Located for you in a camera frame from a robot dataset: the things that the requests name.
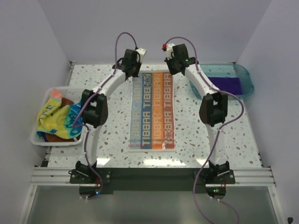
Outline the purple towel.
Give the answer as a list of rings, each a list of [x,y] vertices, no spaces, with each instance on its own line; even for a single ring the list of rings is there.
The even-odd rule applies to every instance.
[[[237,77],[209,77],[210,81],[221,91],[230,92],[234,95],[242,95],[241,81]]]

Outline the colourful printed towel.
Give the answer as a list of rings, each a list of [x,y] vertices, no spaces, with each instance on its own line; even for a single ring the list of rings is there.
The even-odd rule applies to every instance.
[[[176,150],[173,78],[168,72],[141,73],[132,80],[128,150]]]

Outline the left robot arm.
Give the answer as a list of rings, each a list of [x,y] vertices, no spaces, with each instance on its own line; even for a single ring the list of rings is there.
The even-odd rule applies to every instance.
[[[92,90],[84,90],[79,113],[86,134],[82,154],[71,172],[72,180],[94,183],[100,179],[96,171],[97,145],[101,128],[108,118],[108,98],[129,77],[137,77],[146,49],[127,49],[122,58],[112,66],[112,74]]]

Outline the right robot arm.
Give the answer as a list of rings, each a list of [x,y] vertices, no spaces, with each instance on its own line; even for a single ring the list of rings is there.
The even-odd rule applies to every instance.
[[[208,171],[205,179],[219,183],[229,173],[230,166],[225,151],[224,137],[219,128],[225,123],[228,114],[228,95],[219,92],[201,69],[195,57],[189,57],[185,44],[164,44],[162,50],[167,56],[165,62],[172,75],[182,73],[201,96],[199,118],[205,124],[210,145]]]

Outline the teal translucent plastic bin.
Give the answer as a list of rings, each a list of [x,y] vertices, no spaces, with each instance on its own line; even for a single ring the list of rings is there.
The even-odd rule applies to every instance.
[[[238,98],[246,98],[254,91],[249,72],[238,64],[201,64],[206,76],[209,77],[237,77],[241,81],[242,95],[236,95]]]

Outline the blue towel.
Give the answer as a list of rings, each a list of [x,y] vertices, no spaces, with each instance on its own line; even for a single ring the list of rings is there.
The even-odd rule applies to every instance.
[[[79,117],[78,120],[75,121],[81,110],[81,101],[82,100],[76,104],[74,103],[70,105],[64,122],[64,126],[70,139],[78,137],[82,132],[82,118]]]

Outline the brown towel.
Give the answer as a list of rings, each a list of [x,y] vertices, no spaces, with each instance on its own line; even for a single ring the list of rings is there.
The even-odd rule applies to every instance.
[[[72,105],[72,104],[74,104],[74,102],[72,100],[69,100],[67,98],[62,98],[60,108],[63,108],[66,105]]]

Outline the yellow green patterned towel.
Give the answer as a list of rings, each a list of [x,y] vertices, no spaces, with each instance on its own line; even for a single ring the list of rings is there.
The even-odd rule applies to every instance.
[[[37,115],[36,127],[37,134],[48,133],[56,135],[62,139],[69,139],[69,105],[61,107],[63,97],[50,97],[41,111]]]

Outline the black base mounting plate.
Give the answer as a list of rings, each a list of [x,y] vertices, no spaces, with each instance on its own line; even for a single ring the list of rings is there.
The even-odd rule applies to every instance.
[[[79,185],[80,195],[113,194],[116,191],[195,191],[224,196],[235,184],[232,170],[214,175],[209,168],[96,168],[70,170],[70,183]]]

